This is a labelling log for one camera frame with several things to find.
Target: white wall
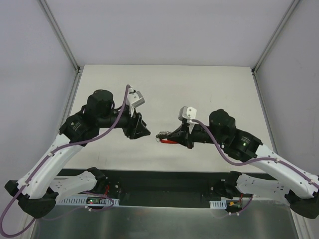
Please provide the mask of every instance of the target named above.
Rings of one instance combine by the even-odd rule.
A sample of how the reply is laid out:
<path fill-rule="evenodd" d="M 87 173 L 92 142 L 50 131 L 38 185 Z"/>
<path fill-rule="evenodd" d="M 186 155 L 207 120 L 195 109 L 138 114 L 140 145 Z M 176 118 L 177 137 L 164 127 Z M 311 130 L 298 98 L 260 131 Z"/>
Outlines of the white wall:
<path fill-rule="evenodd" d="M 28 172 L 54 139 L 75 72 L 37 1 L 1 1 L 0 32 L 2 213 L 11 199 L 5 183 Z M 16 233 L 21 215 L 16 204 L 7 233 Z"/>
<path fill-rule="evenodd" d="M 253 67 L 292 0 L 48 0 L 80 65 Z"/>
<path fill-rule="evenodd" d="M 319 174 L 319 1 L 301 2 L 257 77 L 279 153 Z"/>

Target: white tabletop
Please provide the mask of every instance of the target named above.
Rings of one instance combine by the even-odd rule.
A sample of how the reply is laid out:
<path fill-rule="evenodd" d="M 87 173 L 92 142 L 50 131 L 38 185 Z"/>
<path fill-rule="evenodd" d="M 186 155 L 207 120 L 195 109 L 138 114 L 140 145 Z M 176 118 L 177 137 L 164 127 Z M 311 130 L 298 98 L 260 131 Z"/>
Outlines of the white tabletop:
<path fill-rule="evenodd" d="M 206 125 L 212 111 L 226 110 L 236 119 L 239 129 L 250 132 L 271 147 L 249 67 L 86 65 L 71 114 L 78 112 L 97 89 L 111 91 L 119 107 L 126 84 L 143 94 L 146 103 L 137 111 L 143 115 L 152 134 L 129 140 L 121 129 L 115 129 L 84 147 L 65 168 L 261 172 L 249 165 L 229 165 L 212 144 L 195 143 L 193 149 L 187 149 L 181 145 L 157 143 L 155 139 L 160 131 L 178 128 L 180 108 L 192 106 L 197 109 L 197 119 Z"/>

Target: red object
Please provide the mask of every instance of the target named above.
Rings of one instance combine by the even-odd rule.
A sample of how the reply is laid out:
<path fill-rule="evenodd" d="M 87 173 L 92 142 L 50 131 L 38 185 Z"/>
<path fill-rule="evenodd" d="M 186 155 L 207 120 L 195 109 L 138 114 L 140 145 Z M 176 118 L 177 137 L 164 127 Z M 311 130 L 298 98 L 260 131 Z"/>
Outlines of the red object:
<path fill-rule="evenodd" d="M 165 139 L 161 139 L 160 142 L 161 142 L 161 143 L 169 143 L 169 144 L 178 144 L 178 143 L 175 142 L 175 141 L 171 141 L 171 140 L 167 140 L 167 139 L 166 139 L 166 140 L 165 140 Z"/>
<path fill-rule="evenodd" d="M 109 191 L 109 185 L 107 185 L 107 186 L 105 187 L 105 193 L 104 193 L 104 196 L 108 195 L 108 191 Z"/>

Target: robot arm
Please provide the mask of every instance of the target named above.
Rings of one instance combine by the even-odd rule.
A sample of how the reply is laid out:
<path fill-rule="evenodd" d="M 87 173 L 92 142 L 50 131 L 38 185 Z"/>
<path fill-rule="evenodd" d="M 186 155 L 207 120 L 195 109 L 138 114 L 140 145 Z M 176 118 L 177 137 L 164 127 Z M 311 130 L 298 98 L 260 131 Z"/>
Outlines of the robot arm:
<path fill-rule="evenodd" d="M 225 182 L 214 187 L 216 193 L 227 198 L 232 198 L 235 192 L 255 194 L 289 205 L 293 211 L 307 218 L 316 218 L 319 215 L 318 176 L 296 167 L 257 137 L 237 129 L 235 119 L 227 112 L 212 112 L 209 126 L 196 120 L 196 109 L 192 107 L 183 107 L 178 118 L 182 125 L 174 132 L 159 133 L 159 140 L 167 139 L 190 149 L 195 142 L 215 143 L 223 158 L 232 165 L 251 164 L 277 180 L 258 179 L 241 172 L 230 172 Z M 224 153 L 241 163 L 230 161 Z"/>
<path fill-rule="evenodd" d="M 129 139 L 150 135 L 142 120 L 142 115 L 135 110 L 144 102 L 140 92 L 128 88 L 126 105 L 115 128 L 122 128 L 124 135 Z M 96 168 L 90 168 L 66 180 L 54 180 L 54 178 L 65 164 L 86 146 L 86 143 L 78 145 L 78 142 L 90 141 L 97 137 L 100 128 L 110 128 L 119 113 L 118 109 L 114 109 L 111 92 L 95 91 L 88 97 L 87 104 L 80 112 L 68 117 L 60 128 L 55 141 L 37 164 L 18 181 L 8 181 L 5 185 L 6 190 L 15 196 L 24 187 L 17 197 L 18 204 L 26 213 L 35 218 L 41 218 L 50 212 L 56 201 L 83 191 L 98 191 L 100 187 L 104 186 L 105 175 Z"/>

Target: gray floor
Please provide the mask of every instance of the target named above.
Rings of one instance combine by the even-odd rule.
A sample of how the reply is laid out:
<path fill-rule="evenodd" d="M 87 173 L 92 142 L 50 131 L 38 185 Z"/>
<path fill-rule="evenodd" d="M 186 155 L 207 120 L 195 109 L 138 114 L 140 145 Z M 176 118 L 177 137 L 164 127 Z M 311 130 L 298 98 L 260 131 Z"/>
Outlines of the gray floor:
<path fill-rule="evenodd" d="M 72 206 L 56 206 L 54 218 Z M 210 209 L 116 207 L 105 212 L 79 209 L 55 220 L 38 220 L 32 239 L 297 239 L 288 207 L 253 201 L 239 217 L 217 219 Z"/>

